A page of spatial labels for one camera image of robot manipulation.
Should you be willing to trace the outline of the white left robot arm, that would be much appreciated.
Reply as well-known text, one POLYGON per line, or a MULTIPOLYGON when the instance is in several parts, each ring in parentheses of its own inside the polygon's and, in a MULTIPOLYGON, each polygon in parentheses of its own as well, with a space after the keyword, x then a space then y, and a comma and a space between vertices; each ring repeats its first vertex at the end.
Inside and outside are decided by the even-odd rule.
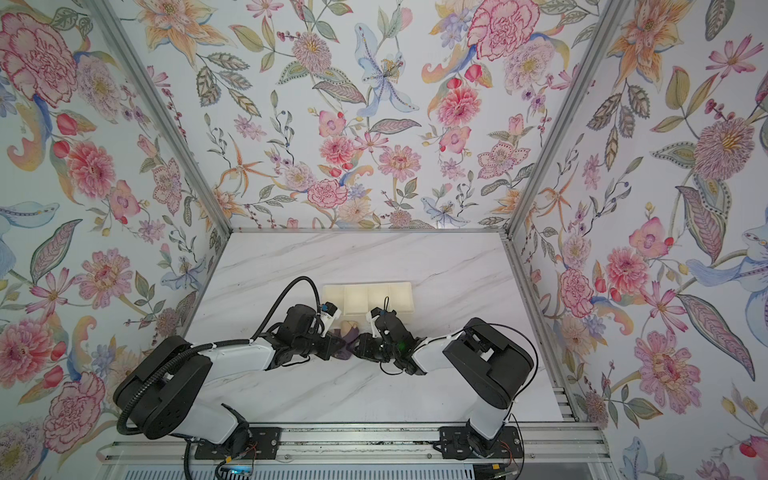
POLYGON ((296 305, 256 339, 194 346, 178 335, 166 338, 116 388, 118 433, 149 440, 174 436, 234 453, 246 450, 253 443, 248 421, 224 403, 200 400, 200 391, 222 378, 293 365, 296 357, 330 360, 345 347, 343 339, 327 333, 340 315, 330 302, 319 310, 296 305))

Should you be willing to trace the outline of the purple sock with beige toe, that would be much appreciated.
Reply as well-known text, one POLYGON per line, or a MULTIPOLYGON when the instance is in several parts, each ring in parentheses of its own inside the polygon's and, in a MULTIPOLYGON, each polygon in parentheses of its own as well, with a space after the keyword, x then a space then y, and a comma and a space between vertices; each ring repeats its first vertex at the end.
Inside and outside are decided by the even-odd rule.
POLYGON ((335 328, 331 331, 331 335, 341 338, 344 341, 344 345, 333 354, 333 357, 342 361, 351 359, 353 357, 353 352, 351 350, 352 344, 360 335, 358 323, 342 321, 339 328, 335 328))

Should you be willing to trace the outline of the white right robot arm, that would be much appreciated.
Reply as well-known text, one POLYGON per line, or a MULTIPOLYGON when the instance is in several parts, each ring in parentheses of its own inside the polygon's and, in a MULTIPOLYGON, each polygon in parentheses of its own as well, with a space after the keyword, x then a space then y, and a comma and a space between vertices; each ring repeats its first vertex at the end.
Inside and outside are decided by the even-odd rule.
POLYGON ((512 406, 538 369, 538 353, 503 334, 502 324, 472 318, 459 331, 417 338, 393 311, 371 312, 372 333, 359 335, 348 347, 357 358, 391 364, 411 376, 456 371, 477 394, 467 421, 468 438, 485 449, 498 439, 512 406))

